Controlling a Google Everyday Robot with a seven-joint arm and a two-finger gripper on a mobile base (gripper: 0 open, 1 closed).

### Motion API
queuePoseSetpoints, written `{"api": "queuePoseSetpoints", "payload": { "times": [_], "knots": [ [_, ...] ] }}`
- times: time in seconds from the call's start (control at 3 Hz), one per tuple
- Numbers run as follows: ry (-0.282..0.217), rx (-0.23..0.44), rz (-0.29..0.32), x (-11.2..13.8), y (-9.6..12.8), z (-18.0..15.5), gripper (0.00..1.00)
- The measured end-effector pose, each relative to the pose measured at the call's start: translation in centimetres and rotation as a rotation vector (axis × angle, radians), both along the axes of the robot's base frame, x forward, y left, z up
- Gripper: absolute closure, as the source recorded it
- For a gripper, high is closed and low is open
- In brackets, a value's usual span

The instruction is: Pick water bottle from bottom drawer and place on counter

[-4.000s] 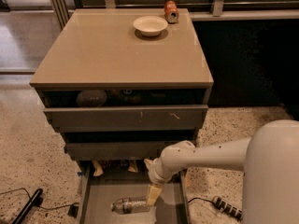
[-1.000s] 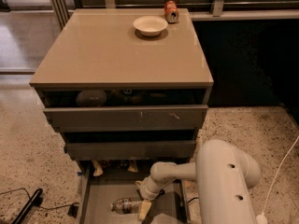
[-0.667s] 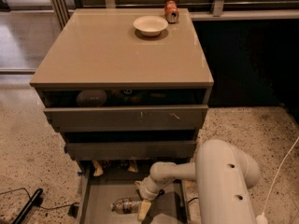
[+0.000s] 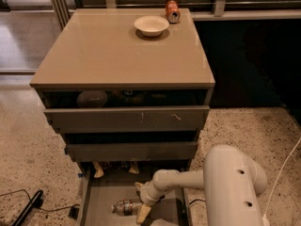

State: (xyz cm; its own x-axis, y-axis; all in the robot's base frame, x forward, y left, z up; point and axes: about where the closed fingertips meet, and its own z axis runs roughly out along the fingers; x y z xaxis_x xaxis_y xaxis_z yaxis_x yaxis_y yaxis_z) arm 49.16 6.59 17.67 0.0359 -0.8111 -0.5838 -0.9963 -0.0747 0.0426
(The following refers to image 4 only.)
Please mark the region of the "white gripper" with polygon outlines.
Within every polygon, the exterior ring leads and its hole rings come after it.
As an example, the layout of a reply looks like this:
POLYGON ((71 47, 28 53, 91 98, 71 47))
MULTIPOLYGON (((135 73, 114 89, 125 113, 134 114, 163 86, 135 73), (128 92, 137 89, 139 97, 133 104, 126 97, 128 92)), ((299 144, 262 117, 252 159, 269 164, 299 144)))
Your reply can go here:
POLYGON ((165 195, 165 191, 159 190, 153 181, 145 184, 135 182, 135 187, 139 191, 140 200, 145 203, 140 206, 136 218, 136 223, 142 224, 151 211, 151 205, 156 204, 165 195))

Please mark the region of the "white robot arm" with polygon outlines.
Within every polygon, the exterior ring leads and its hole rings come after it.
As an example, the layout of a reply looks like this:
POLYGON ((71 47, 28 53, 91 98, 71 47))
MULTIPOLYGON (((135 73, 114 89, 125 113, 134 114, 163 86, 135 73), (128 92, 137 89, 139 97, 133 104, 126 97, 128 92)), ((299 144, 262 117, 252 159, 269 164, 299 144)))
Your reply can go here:
POLYGON ((202 169, 160 169, 150 181, 136 187, 142 201, 138 224, 145 221, 161 197, 181 187, 204 191, 208 226, 270 226, 257 200, 267 188, 266 173, 256 161, 230 145, 212 147, 202 169))

